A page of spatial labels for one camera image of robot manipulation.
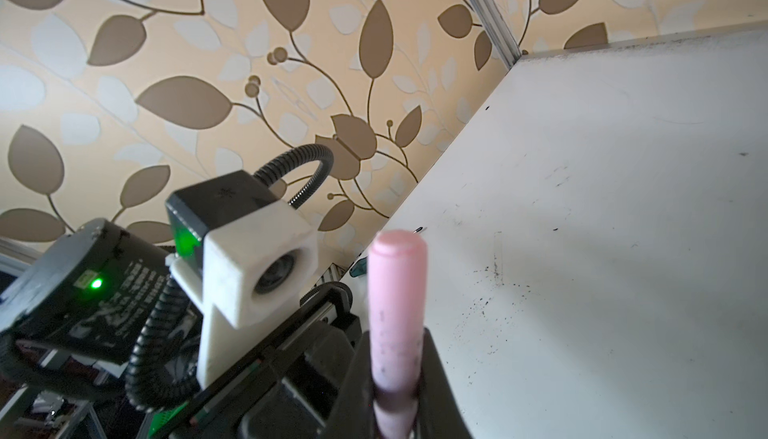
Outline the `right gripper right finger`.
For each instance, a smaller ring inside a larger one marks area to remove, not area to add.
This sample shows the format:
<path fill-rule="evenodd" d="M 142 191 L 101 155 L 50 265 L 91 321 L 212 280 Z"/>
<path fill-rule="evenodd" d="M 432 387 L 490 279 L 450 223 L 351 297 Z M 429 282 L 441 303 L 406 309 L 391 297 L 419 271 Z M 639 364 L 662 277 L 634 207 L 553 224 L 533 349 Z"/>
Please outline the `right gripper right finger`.
<path fill-rule="evenodd" d="M 417 398 L 415 438 L 470 439 L 472 437 L 457 406 L 437 347 L 428 328 L 424 328 Z"/>

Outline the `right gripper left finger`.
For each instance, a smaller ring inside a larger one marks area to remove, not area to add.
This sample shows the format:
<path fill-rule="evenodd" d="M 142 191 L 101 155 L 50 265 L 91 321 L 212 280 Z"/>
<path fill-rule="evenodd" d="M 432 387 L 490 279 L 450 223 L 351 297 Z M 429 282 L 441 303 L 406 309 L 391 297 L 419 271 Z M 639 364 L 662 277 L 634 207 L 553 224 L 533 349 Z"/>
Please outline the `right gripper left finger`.
<path fill-rule="evenodd" d="M 376 438 L 370 332 L 362 334 L 321 438 Z"/>

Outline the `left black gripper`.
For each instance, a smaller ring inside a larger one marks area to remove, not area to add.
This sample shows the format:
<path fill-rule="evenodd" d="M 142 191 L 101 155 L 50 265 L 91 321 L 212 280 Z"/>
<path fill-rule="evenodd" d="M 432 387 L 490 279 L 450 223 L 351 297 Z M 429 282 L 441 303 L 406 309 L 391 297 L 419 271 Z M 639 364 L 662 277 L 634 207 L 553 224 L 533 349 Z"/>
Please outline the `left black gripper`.
<path fill-rule="evenodd" d="M 362 336 L 342 282 L 299 309 L 157 432 L 157 438 L 317 438 Z"/>

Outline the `pink pen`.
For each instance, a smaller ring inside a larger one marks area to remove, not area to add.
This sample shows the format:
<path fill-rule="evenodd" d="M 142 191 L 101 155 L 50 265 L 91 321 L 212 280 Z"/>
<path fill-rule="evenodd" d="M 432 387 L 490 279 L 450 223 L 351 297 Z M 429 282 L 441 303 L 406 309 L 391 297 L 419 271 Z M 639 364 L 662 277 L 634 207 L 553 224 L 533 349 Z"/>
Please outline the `pink pen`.
<path fill-rule="evenodd" d="M 373 411 L 383 438 L 410 435 L 417 411 L 427 244 L 408 230 L 379 233 L 367 266 Z"/>

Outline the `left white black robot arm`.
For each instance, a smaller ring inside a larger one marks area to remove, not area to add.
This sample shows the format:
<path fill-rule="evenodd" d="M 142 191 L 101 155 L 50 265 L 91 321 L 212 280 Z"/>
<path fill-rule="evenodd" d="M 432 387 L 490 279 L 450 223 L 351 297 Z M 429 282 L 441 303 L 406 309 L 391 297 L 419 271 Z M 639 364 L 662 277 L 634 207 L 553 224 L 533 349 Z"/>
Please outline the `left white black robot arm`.
<path fill-rule="evenodd" d="M 172 251 L 106 219 L 58 239 L 1 295 L 3 376 L 168 413 L 159 438 L 320 437 L 360 337 L 299 211 L 333 164 L 306 144 L 175 191 Z"/>

